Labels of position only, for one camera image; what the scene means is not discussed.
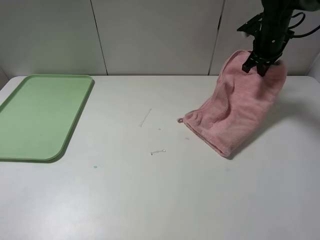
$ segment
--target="towel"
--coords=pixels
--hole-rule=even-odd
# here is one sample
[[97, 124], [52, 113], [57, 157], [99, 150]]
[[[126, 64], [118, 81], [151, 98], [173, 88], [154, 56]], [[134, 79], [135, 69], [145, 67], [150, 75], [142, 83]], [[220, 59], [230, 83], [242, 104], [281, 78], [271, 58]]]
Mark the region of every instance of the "towel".
[[223, 65], [213, 95], [178, 119], [222, 157], [228, 157], [258, 127], [282, 89], [287, 68], [280, 60], [265, 76], [242, 64], [250, 52], [236, 51]]

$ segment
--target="plastic tray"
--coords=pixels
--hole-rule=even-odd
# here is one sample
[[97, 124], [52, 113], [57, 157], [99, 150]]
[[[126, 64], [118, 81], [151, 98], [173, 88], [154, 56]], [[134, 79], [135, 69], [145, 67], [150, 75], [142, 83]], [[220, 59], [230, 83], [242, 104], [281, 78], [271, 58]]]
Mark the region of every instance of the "plastic tray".
[[0, 161], [58, 160], [93, 85], [86, 75], [26, 77], [0, 106]]

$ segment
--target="white table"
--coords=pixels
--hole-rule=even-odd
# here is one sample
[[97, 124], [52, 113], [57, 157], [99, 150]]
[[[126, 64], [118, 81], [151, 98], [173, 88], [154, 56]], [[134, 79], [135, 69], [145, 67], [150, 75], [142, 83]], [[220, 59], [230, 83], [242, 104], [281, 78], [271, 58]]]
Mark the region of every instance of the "white table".
[[177, 123], [216, 79], [95, 76], [60, 160], [0, 162], [0, 239], [320, 239], [320, 84], [288, 77], [227, 160]]

